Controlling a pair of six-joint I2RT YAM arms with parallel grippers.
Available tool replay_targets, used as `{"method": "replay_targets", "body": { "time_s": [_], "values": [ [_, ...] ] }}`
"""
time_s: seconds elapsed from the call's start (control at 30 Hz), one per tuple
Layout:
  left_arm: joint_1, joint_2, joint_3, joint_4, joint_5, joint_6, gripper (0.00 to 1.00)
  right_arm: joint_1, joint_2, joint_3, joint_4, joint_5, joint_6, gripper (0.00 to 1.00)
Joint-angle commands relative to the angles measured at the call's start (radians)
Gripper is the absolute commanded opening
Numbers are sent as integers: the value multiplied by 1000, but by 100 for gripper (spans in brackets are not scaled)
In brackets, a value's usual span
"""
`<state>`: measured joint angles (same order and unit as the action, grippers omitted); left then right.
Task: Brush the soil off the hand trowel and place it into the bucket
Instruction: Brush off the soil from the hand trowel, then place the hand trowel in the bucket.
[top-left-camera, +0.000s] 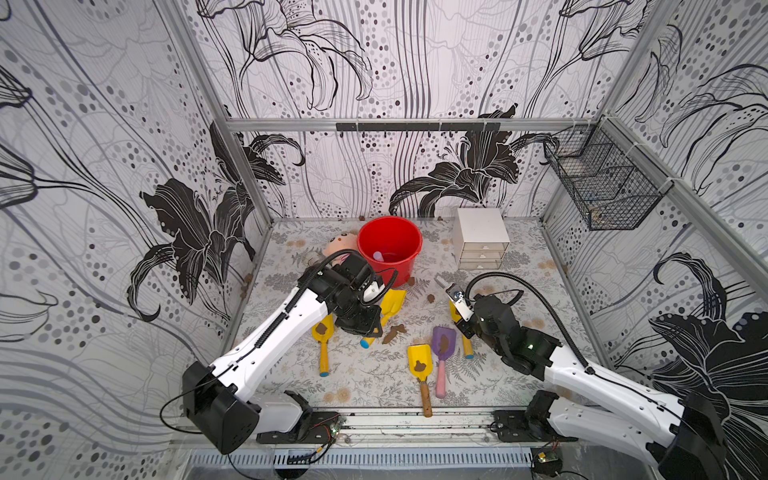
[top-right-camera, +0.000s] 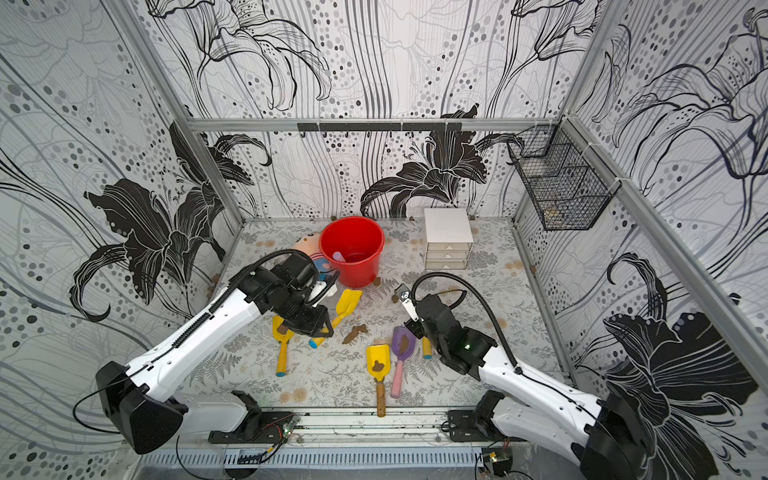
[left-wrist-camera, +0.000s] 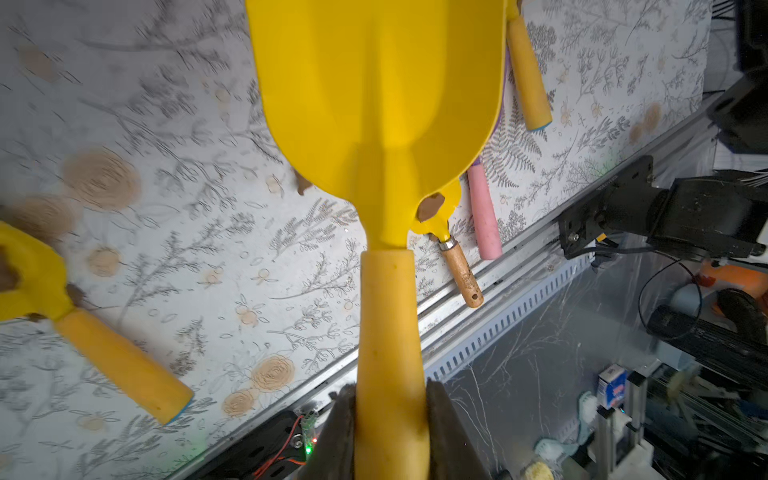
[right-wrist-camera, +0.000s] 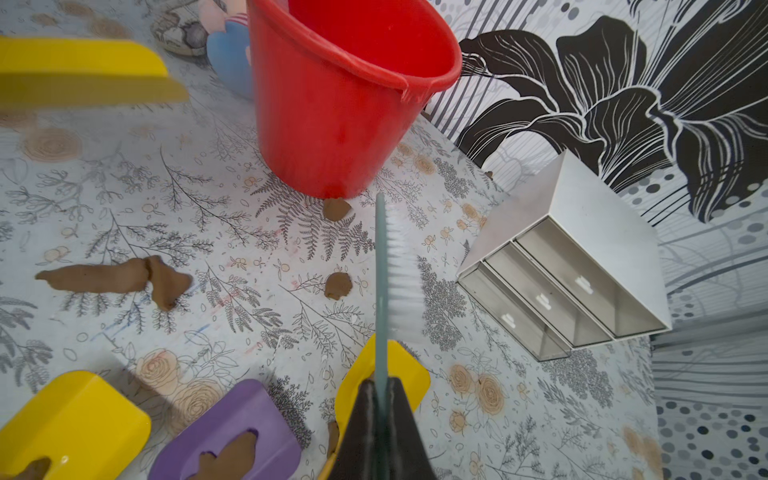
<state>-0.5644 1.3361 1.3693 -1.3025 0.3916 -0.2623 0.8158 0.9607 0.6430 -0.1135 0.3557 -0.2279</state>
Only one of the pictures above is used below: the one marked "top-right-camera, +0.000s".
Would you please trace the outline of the yellow trowel blue tip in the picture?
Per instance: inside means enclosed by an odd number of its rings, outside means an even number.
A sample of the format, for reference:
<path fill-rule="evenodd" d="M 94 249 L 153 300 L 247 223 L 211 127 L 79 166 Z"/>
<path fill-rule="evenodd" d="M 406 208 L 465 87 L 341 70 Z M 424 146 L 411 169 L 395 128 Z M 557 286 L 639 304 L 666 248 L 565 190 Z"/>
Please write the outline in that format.
<path fill-rule="evenodd" d="M 342 292 L 336 304 L 336 317 L 331 321 L 331 329 L 325 329 L 322 331 L 322 336 L 310 339 L 309 345 L 311 348 L 317 349 L 326 339 L 334 335 L 340 323 L 355 311 L 362 295 L 362 290 L 345 289 Z"/>

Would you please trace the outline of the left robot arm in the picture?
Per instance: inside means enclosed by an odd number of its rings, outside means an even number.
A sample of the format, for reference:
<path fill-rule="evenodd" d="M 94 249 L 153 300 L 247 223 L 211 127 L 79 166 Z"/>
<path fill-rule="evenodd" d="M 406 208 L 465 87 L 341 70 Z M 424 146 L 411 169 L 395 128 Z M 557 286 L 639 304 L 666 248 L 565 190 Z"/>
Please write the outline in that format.
<path fill-rule="evenodd" d="M 320 271 L 295 249 L 268 254 L 242 268 L 197 315 L 127 364 L 111 361 L 95 380 L 105 416 L 137 454 L 187 434 L 215 443 L 248 443 L 263 432 L 261 409 L 249 394 L 181 397 L 184 380 L 254 321 L 280 317 L 289 331 L 311 338 L 334 333 L 323 300 L 338 276 Z"/>

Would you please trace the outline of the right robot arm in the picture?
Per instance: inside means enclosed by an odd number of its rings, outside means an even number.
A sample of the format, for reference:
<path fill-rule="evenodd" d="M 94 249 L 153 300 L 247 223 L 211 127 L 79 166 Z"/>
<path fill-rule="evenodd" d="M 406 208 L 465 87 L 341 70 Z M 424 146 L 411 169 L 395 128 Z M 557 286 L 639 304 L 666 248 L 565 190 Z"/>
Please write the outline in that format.
<path fill-rule="evenodd" d="M 450 370 L 489 386 L 470 416 L 488 440 L 513 438 L 544 447 L 578 465 L 587 479 L 642 479 L 651 441 L 638 413 L 616 394 L 582 392 L 511 359 L 492 337 L 462 326 L 436 295 L 399 300 L 407 328 L 431 343 Z"/>

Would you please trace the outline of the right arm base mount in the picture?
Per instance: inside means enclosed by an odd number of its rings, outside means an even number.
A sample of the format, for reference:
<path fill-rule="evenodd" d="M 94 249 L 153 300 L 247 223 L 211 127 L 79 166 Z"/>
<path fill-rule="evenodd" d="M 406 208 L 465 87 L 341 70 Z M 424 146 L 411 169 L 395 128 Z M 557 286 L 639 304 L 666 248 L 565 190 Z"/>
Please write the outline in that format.
<path fill-rule="evenodd" d="M 495 409 L 504 398 L 501 392 L 489 390 L 473 409 L 449 410 L 447 419 L 440 426 L 441 431 L 457 443 L 509 440 L 510 437 L 493 424 Z"/>

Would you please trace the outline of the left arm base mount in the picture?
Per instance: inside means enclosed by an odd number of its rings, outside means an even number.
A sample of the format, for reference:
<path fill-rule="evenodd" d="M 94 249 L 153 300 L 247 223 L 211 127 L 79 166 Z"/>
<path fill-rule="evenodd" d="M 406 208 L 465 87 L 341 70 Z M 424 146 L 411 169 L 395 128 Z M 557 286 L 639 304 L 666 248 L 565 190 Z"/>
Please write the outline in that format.
<path fill-rule="evenodd" d="M 276 445 L 287 439 L 290 422 L 295 417 L 293 412 L 264 411 L 250 394 L 240 390 L 232 394 L 244 404 L 246 415 L 233 431 L 212 431 L 208 436 L 210 443 Z"/>

